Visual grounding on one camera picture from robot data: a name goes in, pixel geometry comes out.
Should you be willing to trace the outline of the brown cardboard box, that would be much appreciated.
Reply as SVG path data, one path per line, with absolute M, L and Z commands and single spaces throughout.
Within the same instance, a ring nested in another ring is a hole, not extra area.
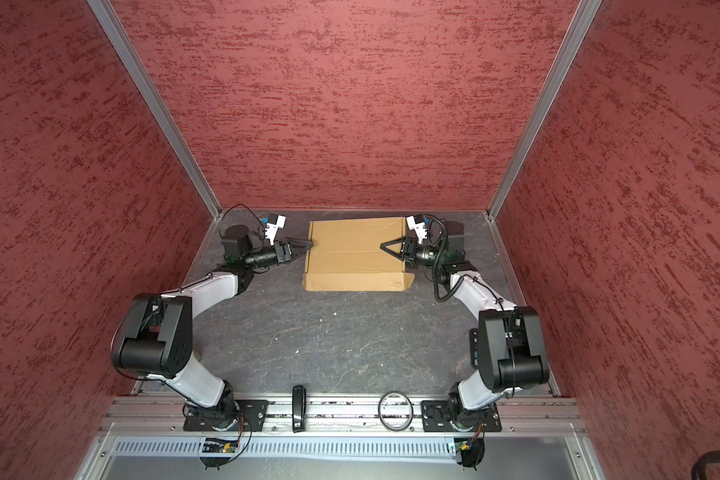
M 401 217 L 323 220 L 310 224 L 312 248 L 303 277 L 308 292 L 403 292 L 415 275 L 381 244 L 406 233 Z

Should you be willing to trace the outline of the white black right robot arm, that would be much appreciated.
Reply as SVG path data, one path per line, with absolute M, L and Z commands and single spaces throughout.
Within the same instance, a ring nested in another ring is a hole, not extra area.
M 453 427 L 470 431 L 499 400 L 549 380 L 541 319 L 534 308 L 500 296 L 467 260 L 461 223 L 423 214 L 408 216 L 406 224 L 412 235 L 380 249 L 429 270 L 435 300 L 456 299 L 477 320 L 477 370 L 451 389 L 447 414 Z

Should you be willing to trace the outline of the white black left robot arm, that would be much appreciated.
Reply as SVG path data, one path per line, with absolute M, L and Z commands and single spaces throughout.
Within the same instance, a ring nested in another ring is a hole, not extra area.
M 212 374 L 194 353 L 193 320 L 244 293 L 257 272 L 293 262 L 309 252 L 313 243 L 267 235 L 256 248 L 244 225 L 227 228 L 221 243 L 223 262 L 202 279 L 178 289 L 135 296 L 113 334 L 110 353 L 116 371 L 167 385 L 185 399 L 192 418 L 213 430 L 227 431 L 243 425 L 243 414 L 230 383 Z

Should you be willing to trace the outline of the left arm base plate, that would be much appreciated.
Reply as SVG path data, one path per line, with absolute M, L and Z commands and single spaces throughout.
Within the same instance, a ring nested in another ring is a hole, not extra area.
M 260 432 L 268 406 L 269 402 L 264 399 L 236 400 L 227 410 L 223 410 L 222 405 L 205 408 L 186 403 L 182 410 L 183 430 L 219 434 L 231 434 L 240 429 Z

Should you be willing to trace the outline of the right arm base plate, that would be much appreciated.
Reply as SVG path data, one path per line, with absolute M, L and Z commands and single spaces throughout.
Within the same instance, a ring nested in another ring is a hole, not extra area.
M 497 405 L 482 410 L 465 410 L 445 400 L 424 400 L 420 404 L 425 432 L 497 433 L 502 431 Z

